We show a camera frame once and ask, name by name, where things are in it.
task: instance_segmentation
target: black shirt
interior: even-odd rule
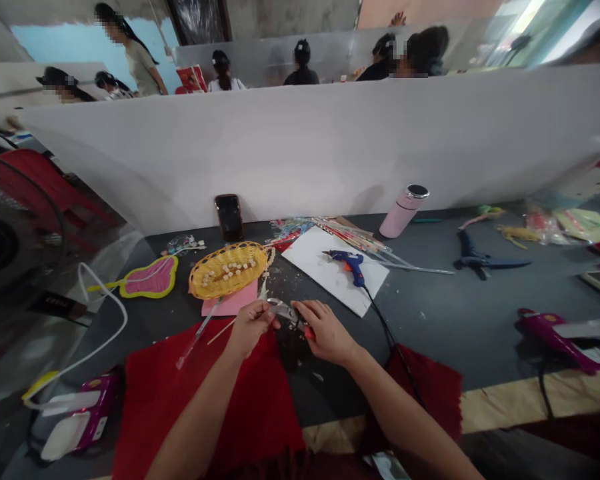
[[[285,85],[318,85],[320,80],[313,70],[308,68],[296,70],[285,80]]]
[[[382,80],[393,72],[393,62],[390,59],[382,59],[367,67],[356,81]]]

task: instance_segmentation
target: pink hot glue gun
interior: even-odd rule
[[[600,370],[600,349],[580,349],[572,341],[560,336],[554,327],[564,325],[564,318],[555,313],[538,313],[529,309],[518,310],[518,315],[524,326],[540,337],[554,350],[568,353],[578,365],[580,370],[588,375],[595,375]]]

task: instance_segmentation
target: red plastic chair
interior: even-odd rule
[[[68,184],[52,166],[51,161],[44,155],[34,150],[18,149],[4,152],[0,155],[0,159],[20,170],[20,172],[36,182],[54,200],[66,220],[78,229],[82,230],[86,227],[87,223],[71,210],[75,205],[80,205],[94,212],[106,220],[112,227],[116,226],[116,221],[112,216],[106,214],[78,192],[78,190]],[[38,214],[39,218],[35,221],[36,226],[46,227],[47,223],[51,223],[45,220],[45,212],[47,210],[45,209],[45,205],[42,202],[40,205],[31,203],[32,201],[37,201],[37,199],[41,200],[38,192],[30,191],[34,189],[34,186],[3,165],[0,165],[0,189],[32,212]],[[79,245],[87,251],[93,252],[97,250],[93,245],[84,242],[75,235],[67,234],[67,237],[72,243]]]

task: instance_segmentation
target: person's left hand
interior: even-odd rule
[[[264,300],[256,300],[240,309],[233,324],[231,337],[225,352],[235,355],[239,360],[248,358],[258,344],[260,335],[273,328],[279,329],[280,322],[273,312],[269,312],[271,304]]]

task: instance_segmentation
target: pink thermos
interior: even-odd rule
[[[380,225],[380,233],[387,238],[400,235],[428,196],[429,190],[422,185],[409,185],[402,190]]]

